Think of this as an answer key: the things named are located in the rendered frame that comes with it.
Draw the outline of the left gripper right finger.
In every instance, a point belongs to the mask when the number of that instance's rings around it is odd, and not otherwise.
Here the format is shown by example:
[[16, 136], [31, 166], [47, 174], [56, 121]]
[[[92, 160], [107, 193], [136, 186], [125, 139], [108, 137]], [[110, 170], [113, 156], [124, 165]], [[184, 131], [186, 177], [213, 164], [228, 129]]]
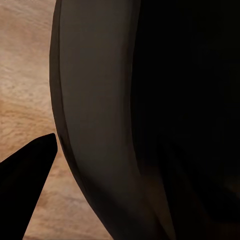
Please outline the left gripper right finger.
[[155, 152], [176, 240], [240, 240], [240, 197], [175, 138]]

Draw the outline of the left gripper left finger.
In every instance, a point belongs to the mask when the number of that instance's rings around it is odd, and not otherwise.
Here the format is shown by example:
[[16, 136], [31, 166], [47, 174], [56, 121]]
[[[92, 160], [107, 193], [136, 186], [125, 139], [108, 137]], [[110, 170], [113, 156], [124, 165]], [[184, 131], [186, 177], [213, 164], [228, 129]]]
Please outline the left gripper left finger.
[[22, 240], [58, 152], [55, 133], [0, 162], [0, 240]]

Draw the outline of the cauldron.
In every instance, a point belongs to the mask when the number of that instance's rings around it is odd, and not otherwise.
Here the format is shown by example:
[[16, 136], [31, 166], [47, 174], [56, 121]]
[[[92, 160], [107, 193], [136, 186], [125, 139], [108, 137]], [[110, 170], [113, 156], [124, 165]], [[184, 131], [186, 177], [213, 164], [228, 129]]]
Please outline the cauldron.
[[113, 240], [177, 240], [158, 133], [240, 197], [240, 0], [56, 0], [49, 86], [64, 157]]

